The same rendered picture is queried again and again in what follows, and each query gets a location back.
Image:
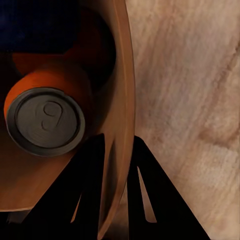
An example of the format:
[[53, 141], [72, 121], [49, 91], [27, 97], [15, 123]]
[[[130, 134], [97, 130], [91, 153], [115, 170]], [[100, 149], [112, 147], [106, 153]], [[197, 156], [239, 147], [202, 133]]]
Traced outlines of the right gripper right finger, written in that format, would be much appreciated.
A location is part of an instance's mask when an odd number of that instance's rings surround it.
[[[146, 221], [140, 170], [157, 223]], [[144, 140], [134, 136], [127, 177], [129, 240], [211, 240]]]

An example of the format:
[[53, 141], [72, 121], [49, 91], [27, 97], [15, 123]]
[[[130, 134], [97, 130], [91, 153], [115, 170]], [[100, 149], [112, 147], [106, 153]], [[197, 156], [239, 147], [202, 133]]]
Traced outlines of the trash can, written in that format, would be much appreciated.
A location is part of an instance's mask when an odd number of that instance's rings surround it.
[[126, 0], [77, 2], [80, 10], [100, 13], [113, 49], [113, 56], [103, 66], [86, 72], [94, 110], [91, 132], [76, 148], [57, 156], [35, 155], [18, 146], [8, 133], [4, 105], [21, 78], [11, 68], [8, 52], [0, 52], [0, 212], [32, 210], [87, 139], [104, 133], [97, 233], [97, 240], [102, 240], [121, 202], [131, 165], [136, 120], [134, 54]]

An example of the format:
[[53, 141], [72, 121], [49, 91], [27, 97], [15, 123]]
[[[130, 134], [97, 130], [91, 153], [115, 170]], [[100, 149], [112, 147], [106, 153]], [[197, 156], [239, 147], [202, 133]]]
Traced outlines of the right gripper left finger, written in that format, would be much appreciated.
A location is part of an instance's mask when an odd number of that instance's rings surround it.
[[87, 139], [8, 240], [97, 240], [104, 160], [100, 133]]

